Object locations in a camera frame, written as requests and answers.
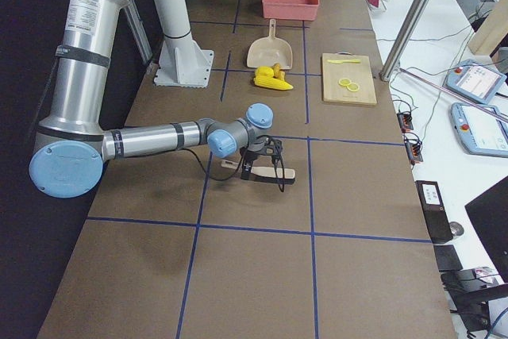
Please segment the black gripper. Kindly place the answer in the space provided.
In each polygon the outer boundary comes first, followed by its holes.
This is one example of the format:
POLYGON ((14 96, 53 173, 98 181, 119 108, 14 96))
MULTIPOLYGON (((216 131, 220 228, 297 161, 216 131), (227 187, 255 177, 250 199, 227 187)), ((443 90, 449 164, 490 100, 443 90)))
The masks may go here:
POLYGON ((249 179, 253 162, 265 153, 266 137, 256 138, 251 144, 241 149, 241 179, 249 179))

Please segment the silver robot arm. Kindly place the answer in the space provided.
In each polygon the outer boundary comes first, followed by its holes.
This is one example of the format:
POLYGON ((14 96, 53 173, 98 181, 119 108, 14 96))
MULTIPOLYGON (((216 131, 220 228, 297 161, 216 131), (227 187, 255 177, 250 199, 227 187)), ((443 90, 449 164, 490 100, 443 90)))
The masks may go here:
MULTIPOLYGON (((161 86, 203 88, 214 54, 191 34, 185 0, 154 0, 164 34, 161 86)), ((37 128, 29 175, 56 198, 74 198, 101 179, 105 162, 207 145, 217 157, 241 148, 255 151, 271 128, 273 113, 251 105, 231 123, 210 118, 168 125, 104 130, 99 115, 119 14, 137 15, 133 0, 69 0, 62 43, 56 49, 56 87, 50 114, 37 128)))

